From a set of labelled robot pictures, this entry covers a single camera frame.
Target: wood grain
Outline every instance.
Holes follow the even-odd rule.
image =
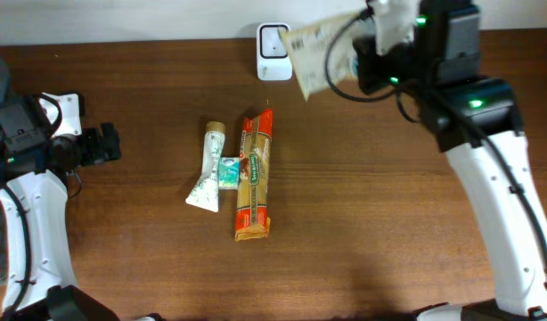
[[[547,30],[483,34],[483,72],[516,89],[547,213]],[[86,127],[116,124],[123,158],[79,171],[67,208],[81,289],[124,319],[318,320],[493,297],[469,202],[431,135],[392,100],[306,103],[255,75],[254,40],[0,47],[18,93],[76,89]],[[345,86],[355,91],[355,85]],[[272,233],[236,243],[236,193],[185,204],[204,126],[273,108]],[[0,288],[0,304],[4,288]]]

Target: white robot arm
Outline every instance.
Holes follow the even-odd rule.
[[[512,89],[479,75],[478,8],[470,0],[368,5],[358,19],[373,19],[376,37],[355,42],[359,86],[368,95],[394,86],[401,111],[401,93],[417,100],[421,123],[437,137],[469,196],[494,272],[494,301],[437,307],[418,320],[547,316],[547,220]]]
[[[61,107],[62,122],[55,136],[81,136],[79,120],[79,95],[49,95]],[[39,100],[46,111],[45,115],[53,123],[58,117],[56,107],[44,99]],[[31,285],[18,309],[45,299],[48,289],[54,286],[62,288],[69,285],[78,286],[69,258],[68,237],[66,235],[65,210],[68,191],[65,182],[50,169],[45,172],[17,177],[6,183],[19,198],[28,211],[27,215],[32,269]],[[11,196],[0,190],[0,202],[3,204],[8,228],[9,279],[3,310],[14,303],[20,293],[24,276],[26,255],[24,248],[24,231],[18,209]]]

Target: white toothpaste tube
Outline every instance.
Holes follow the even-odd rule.
[[[218,163],[224,148],[225,132],[223,123],[210,121],[206,125],[202,175],[186,199],[188,204],[218,212]]]

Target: small package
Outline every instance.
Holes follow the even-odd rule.
[[[218,164],[218,188],[221,190],[237,190],[240,179],[240,159],[238,157],[223,157]]]
[[[236,241],[267,237],[267,180],[270,175],[272,121],[268,109],[254,119],[245,119],[241,132],[240,184],[236,212]]]
[[[325,58],[329,44],[343,26],[358,13],[345,14],[297,30],[280,30],[304,98],[329,88],[325,78]],[[345,32],[333,47],[329,73],[335,84],[356,79],[356,51],[353,40],[368,37],[374,31],[369,22],[359,21]]]

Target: spaghetti package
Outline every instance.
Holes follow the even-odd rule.
[[[244,120],[240,146],[236,242],[263,238],[270,234],[266,204],[273,115],[272,110],[268,109],[254,119]]]

